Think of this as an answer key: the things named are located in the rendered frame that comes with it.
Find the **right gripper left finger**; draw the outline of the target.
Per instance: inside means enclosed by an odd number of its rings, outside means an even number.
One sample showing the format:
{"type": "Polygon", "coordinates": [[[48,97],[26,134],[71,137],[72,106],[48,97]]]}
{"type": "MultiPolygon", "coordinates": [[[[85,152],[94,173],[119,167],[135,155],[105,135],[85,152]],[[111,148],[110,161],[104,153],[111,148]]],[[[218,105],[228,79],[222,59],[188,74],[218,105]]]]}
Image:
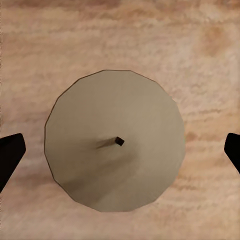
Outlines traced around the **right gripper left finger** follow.
{"type": "Polygon", "coordinates": [[[0,193],[26,153],[22,133],[0,138],[0,193]]]}

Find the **pillar candle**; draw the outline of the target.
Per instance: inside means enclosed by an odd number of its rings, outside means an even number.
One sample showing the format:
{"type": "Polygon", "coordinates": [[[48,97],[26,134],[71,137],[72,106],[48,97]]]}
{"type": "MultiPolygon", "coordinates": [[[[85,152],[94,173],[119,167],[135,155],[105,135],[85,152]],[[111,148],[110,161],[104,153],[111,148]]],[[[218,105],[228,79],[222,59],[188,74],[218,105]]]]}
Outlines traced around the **pillar candle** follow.
{"type": "Polygon", "coordinates": [[[60,95],[45,123],[53,179],[76,202],[102,213],[156,202],[186,157],[186,126],[175,100],[130,70],[84,76],[60,95]]]}

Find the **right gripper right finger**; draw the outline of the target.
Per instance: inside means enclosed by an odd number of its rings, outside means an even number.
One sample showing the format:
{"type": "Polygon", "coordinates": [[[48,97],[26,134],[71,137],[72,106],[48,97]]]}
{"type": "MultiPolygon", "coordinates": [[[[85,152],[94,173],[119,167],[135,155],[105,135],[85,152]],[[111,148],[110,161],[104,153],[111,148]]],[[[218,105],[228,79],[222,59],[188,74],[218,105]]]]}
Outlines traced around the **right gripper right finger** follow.
{"type": "Polygon", "coordinates": [[[223,150],[240,173],[240,135],[229,133],[223,150]]]}

